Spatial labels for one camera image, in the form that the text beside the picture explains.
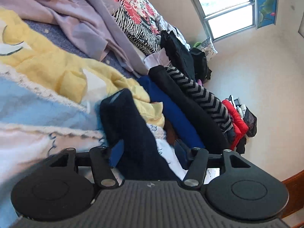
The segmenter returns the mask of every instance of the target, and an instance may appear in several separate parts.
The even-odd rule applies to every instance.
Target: floral curtain
[[[276,21],[277,0],[256,0],[257,28],[274,24]]]

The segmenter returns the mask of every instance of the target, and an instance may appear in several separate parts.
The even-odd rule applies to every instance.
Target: red jacket
[[[240,139],[247,133],[248,126],[241,119],[240,114],[237,112],[237,110],[233,107],[233,105],[227,99],[223,100],[222,103],[226,106],[229,114],[232,116],[232,119],[233,119],[233,127],[235,130],[235,139],[234,139],[230,149],[234,150],[234,148],[239,143]]]

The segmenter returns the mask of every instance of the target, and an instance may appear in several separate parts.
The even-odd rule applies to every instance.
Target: gray and black zigzag fabric
[[[166,70],[180,89],[197,102],[223,132],[233,128],[226,106],[213,93],[186,77],[176,67],[167,67]]]

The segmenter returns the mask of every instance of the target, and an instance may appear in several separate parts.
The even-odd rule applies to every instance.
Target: floral bedding
[[[148,0],[117,0],[121,6],[113,14],[129,40],[146,55],[160,50],[155,19],[159,13]]]

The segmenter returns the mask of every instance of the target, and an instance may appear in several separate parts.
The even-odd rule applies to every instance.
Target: yellow fabric
[[[104,63],[81,58],[58,48],[44,36],[30,29],[13,11],[0,7],[0,22],[7,25],[3,33],[4,43],[15,45],[24,41],[30,47],[10,55],[0,55],[0,61],[4,64],[14,67],[31,81],[77,103],[86,92],[87,81],[82,68],[87,69],[105,81],[109,96],[118,90],[128,88],[145,121],[164,126],[163,104],[150,104],[148,93],[134,79],[125,78],[116,69]]]

